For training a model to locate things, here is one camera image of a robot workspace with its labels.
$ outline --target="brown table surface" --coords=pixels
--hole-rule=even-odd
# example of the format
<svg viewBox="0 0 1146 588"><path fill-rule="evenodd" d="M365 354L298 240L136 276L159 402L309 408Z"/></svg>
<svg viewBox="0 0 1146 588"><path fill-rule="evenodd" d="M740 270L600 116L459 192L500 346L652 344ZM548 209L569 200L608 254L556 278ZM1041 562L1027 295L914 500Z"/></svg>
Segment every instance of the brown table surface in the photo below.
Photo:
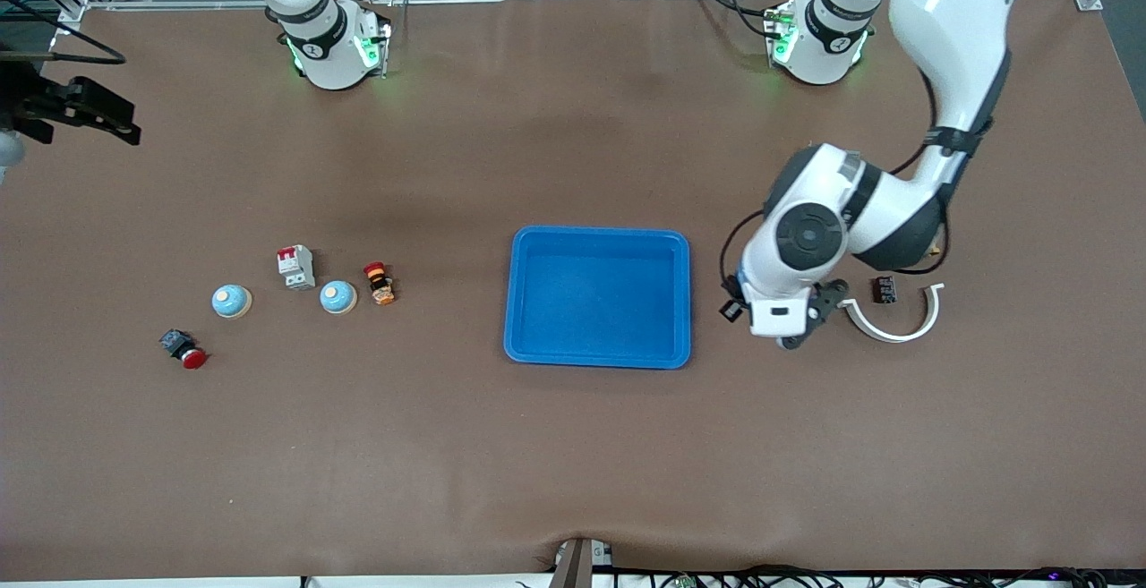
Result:
<svg viewBox="0 0 1146 588"><path fill-rule="evenodd" d="M323 93L259 11L87 14L129 61L50 75L134 101L143 144L60 128L0 189L5 579L519 572L571 536L662 569L1146 563L1146 126L1099 14L1018 1L951 257L866 305L909 330L943 281L935 330L840 314L791 353L717 314L716 254L807 143L912 151L886 18L814 88L711 2L395 16L390 78ZM691 361L511 362L529 224L683 233ZM392 264L400 300L325 314L275 271L292 243L363 293ZM212 314L226 282L242 320Z"/></svg>

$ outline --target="blue tray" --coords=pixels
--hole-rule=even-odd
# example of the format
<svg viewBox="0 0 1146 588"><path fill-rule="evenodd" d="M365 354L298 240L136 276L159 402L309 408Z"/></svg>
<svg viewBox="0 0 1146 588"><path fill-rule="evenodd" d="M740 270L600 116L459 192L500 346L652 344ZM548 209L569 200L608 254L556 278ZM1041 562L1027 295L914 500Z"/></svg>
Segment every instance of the blue tray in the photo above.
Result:
<svg viewBox="0 0 1146 588"><path fill-rule="evenodd" d="M689 242L673 230L521 228L504 346L537 364L682 367L692 352Z"/></svg>

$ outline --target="green led light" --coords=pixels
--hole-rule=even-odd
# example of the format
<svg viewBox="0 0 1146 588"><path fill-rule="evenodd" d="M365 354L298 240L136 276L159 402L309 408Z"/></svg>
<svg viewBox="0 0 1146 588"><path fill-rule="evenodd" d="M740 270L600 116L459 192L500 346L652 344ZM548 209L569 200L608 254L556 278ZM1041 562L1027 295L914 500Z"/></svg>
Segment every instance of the green led light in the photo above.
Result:
<svg viewBox="0 0 1146 588"><path fill-rule="evenodd" d="M300 61L298 58L298 49L295 48L295 42L291 42L290 39L288 39L286 40L286 48L290 49L290 55L291 55L292 58L295 58L295 69L297 69L299 71L299 73L301 73L303 72L303 61Z"/></svg>
<svg viewBox="0 0 1146 588"><path fill-rule="evenodd" d="M851 64L859 62L859 56L863 54L863 42L868 41L868 33L861 34L859 40L856 41L856 54L851 56Z"/></svg>
<svg viewBox="0 0 1146 588"><path fill-rule="evenodd" d="M369 38L362 39L358 36L354 37L355 48L358 48L360 56L362 56L362 64L368 68L377 66L378 64L378 45L371 42Z"/></svg>
<svg viewBox="0 0 1146 588"><path fill-rule="evenodd" d="M783 64L792 57L792 49L795 46L799 31L794 25L788 25L788 29L780 36L780 39L776 41L776 48L772 53L772 57L776 62Z"/></svg>

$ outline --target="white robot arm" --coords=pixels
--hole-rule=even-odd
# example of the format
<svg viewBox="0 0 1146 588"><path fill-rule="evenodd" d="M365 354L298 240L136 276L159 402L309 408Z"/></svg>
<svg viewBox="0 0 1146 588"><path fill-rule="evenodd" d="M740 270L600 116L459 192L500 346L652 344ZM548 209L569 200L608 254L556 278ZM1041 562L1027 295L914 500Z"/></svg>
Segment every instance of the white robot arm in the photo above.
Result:
<svg viewBox="0 0 1146 588"><path fill-rule="evenodd" d="M771 11L764 29L776 37L769 57L810 85L843 78L859 60L872 14L882 0L791 0Z"/></svg>
<svg viewBox="0 0 1146 588"><path fill-rule="evenodd" d="M895 37L933 89L937 113L918 167L903 180L831 144L792 157L768 195L764 221L744 250L736 281L725 282L735 301L748 307L753 335L799 346L834 307L841 282L819 281L847 252L877 271L906 268L925 257L990 127L1010 64L1013 1L892 0ZM817 304L819 297L829 303Z"/></svg>
<svg viewBox="0 0 1146 588"><path fill-rule="evenodd" d="M299 73L323 89L385 73L391 25L352 0L265 0Z"/></svg>

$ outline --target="wire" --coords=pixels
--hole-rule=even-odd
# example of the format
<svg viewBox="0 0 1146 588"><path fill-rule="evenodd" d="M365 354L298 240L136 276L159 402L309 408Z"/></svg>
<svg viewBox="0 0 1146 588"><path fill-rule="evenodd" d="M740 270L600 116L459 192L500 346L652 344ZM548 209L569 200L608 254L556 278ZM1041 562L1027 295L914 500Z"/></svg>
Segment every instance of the wire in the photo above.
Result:
<svg viewBox="0 0 1146 588"><path fill-rule="evenodd" d="M713 0L713 1L716 2L720 6L724 6L725 9L737 10L736 6L732 5L732 2L729 2L728 0ZM743 7L740 8L740 10L743 10L745 14L753 14L756 17L764 17L764 11L762 11L762 10L745 9Z"/></svg>
<svg viewBox="0 0 1146 588"><path fill-rule="evenodd" d="M732 245L732 240L733 237L736 237L736 234L740 232L740 228L747 226L748 221L752 221L756 217L763 217L763 215L764 215L764 210L760 209L756 212L753 212L752 214L741 219L740 222L737 224L735 228L732 228L732 232L728 234L728 238L724 240L724 245L721 245L720 249L720 285L724 290L728 290L729 296L731 296L732 299L737 301L744 299L744 295L738 290L739 287L736 280L729 277L728 271L724 271L724 258L728 254L728 246ZM744 579L741 577L737 577L737 579L739 579L741 583L744 582Z"/></svg>
<svg viewBox="0 0 1146 588"><path fill-rule="evenodd" d="M928 127L928 130L931 130L932 127L935 126L935 120L936 120L936 116L937 116L935 113L935 91L933 89L931 80L927 78L927 75L924 73L924 71L921 71L921 70L919 71L919 77L924 79L924 87L925 87L925 89L927 89L927 105L929 108L928 110L931 111L931 123L927 125L927 127ZM904 160L900 165L900 167L896 167L895 170L892 170L889 172L889 174L898 174L900 172L903 172L905 168L911 167L911 165L915 162L919 160L919 157L924 155L924 150L925 149L927 149L927 144L926 143L921 143L919 146L919 149L917 149L916 152L913 152L911 155L911 157L908 158L908 160Z"/></svg>
<svg viewBox="0 0 1146 588"><path fill-rule="evenodd" d="M760 37L762 38L769 38L769 40L778 40L779 38L778 33L772 33L763 29L756 29L751 22L748 22L748 16L764 17L763 10L746 9L744 8L744 6L740 6L740 2L738 2L737 0L713 0L713 1L716 1L716 3L720 6L724 6L725 9L732 9L736 11L736 14L739 14L740 22L743 22L744 25L747 26L748 30L751 30L753 33L760 34Z"/></svg>
<svg viewBox="0 0 1146 588"><path fill-rule="evenodd" d="M37 9L30 8L28 5L25 5L19 0L3 0L3 1L8 2L11 6L16 6L17 9L21 9L22 11L29 14L36 19L39 19L40 22L46 22L47 24L50 24L56 29L65 30L66 32L73 34L76 38L85 42L88 42L88 45L94 46L96 49L100 49L103 53L108 54L108 56L110 56L110 57L77 56L73 54L57 54L53 52L45 54L44 58L47 62L62 61L62 62L81 62L87 64L124 64L125 62L127 62L127 58L124 57L124 54L120 54L118 50L115 50L110 46L107 46L103 42L95 40L89 34L80 33L78 30L72 29L71 26L63 24L62 22L54 21L47 17L45 14L37 11Z"/></svg>
<svg viewBox="0 0 1146 588"><path fill-rule="evenodd" d="M755 26L753 26L752 23L748 22L748 17L745 15L744 9L740 6L740 2L737 2L736 0L729 0L729 1L732 2L732 6L736 8L736 13L739 14L740 22L743 22L744 25L747 26L749 31L760 34L761 38L769 38L771 40L780 39L779 33L772 33L770 31L766 31L763 29L756 29Z"/></svg>

